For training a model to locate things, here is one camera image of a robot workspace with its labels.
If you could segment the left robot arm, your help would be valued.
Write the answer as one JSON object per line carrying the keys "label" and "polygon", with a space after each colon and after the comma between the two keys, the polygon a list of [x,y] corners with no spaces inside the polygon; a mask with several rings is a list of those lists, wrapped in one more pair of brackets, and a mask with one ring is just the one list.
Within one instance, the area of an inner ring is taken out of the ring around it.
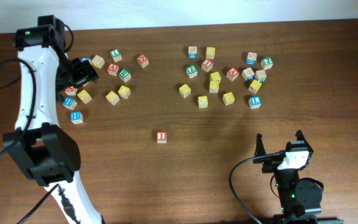
{"label": "left robot arm", "polygon": [[58,203],[69,223],[104,223],[80,177],[81,156],[59,125],[61,91],[98,78],[88,61],[67,56],[65,24],[54,15],[40,16],[37,26],[19,29],[14,38],[21,65],[21,104],[14,132],[3,145],[29,180]]}

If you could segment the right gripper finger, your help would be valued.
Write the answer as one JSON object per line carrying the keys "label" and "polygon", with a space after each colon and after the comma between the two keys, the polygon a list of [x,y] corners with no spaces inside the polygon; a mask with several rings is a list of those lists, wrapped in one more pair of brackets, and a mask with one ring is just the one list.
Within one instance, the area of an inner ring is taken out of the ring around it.
{"label": "right gripper finger", "polygon": [[262,157],[266,155],[266,151],[264,148],[264,144],[262,142],[262,135],[260,133],[257,133],[256,135],[256,146],[255,146],[255,152],[253,160],[254,164],[261,164],[263,163]]}
{"label": "right gripper finger", "polygon": [[301,130],[298,130],[296,132],[295,136],[296,136],[296,141],[298,143],[305,143],[306,142],[306,139],[305,139],[305,137],[304,137],[304,135],[303,135]]}

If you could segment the yellow C block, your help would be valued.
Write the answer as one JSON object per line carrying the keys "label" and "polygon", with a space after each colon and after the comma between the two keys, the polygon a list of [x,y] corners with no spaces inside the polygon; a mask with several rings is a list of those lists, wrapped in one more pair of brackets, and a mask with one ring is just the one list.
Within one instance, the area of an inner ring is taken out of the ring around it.
{"label": "yellow C block", "polygon": [[208,97],[199,96],[198,97],[198,108],[207,108],[208,107]]}

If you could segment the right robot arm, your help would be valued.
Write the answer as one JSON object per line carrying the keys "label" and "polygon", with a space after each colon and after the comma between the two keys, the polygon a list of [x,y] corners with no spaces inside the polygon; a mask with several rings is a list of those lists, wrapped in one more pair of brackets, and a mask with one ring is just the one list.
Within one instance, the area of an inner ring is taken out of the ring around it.
{"label": "right robot arm", "polygon": [[262,135],[257,134],[255,154],[256,164],[262,164],[264,174],[273,174],[276,181],[282,214],[274,215],[275,223],[344,223],[338,218],[319,219],[322,212],[324,185],[322,182],[304,177],[299,171],[309,164],[314,150],[305,139],[302,131],[295,134],[296,140],[287,142],[284,150],[267,154]]}

